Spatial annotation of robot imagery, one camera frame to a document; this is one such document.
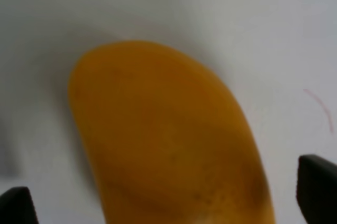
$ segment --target white background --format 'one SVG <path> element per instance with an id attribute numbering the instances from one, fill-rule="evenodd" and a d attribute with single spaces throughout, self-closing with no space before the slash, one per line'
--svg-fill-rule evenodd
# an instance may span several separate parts
<path id="1" fill-rule="evenodd" d="M 278 223 L 305 223 L 297 158 L 337 162 L 337 0 L 0 0 L 0 192 L 32 191 L 41 224 L 104 223 L 66 81 L 99 44 L 173 46 L 229 86 L 252 127 Z"/>

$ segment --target mango skin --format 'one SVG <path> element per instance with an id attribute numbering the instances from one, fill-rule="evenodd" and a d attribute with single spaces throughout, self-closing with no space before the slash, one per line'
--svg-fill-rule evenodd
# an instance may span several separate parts
<path id="1" fill-rule="evenodd" d="M 266 178 L 228 88 L 183 53 L 98 47 L 68 97 L 108 224 L 273 224 Z"/>

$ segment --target yellow mango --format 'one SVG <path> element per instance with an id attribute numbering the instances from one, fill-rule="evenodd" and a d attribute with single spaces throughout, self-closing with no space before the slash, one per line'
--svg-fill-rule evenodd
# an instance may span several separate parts
<path id="1" fill-rule="evenodd" d="M 107 224 L 273 224 L 247 121 L 228 88 L 151 42 L 98 47 L 68 96 Z"/>

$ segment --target pink mark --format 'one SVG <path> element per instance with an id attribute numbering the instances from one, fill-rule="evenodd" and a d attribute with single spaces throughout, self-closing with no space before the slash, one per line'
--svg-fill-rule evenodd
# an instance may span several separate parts
<path id="1" fill-rule="evenodd" d="M 306 94 L 308 94 L 309 96 L 311 96 L 313 99 L 316 100 L 316 102 L 318 104 L 321 105 L 321 107 L 323 107 L 324 113 L 326 114 L 326 116 L 328 117 L 328 121 L 329 121 L 329 127 L 330 127 L 330 132 L 333 134 L 334 132 L 334 128 L 333 128 L 333 123 L 332 123 L 332 116 L 331 116 L 331 112 L 329 111 L 329 109 L 326 107 L 326 105 L 323 103 L 323 101 L 314 93 L 312 93 L 310 90 L 308 89 L 304 89 L 304 92 Z"/>

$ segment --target black plastic piece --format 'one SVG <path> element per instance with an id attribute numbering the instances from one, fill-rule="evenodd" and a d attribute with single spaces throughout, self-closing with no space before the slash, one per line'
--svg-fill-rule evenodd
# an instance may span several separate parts
<path id="1" fill-rule="evenodd" d="M 317 155 L 301 156 L 296 197 L 308 224 L 337 223 L 337 165 Z"/>
<path id="2" fill-rule="evenodd" d="M 31 193 L 27 187 L 14 187 L 0 196 L 1 224 L 38 224 Z"/>

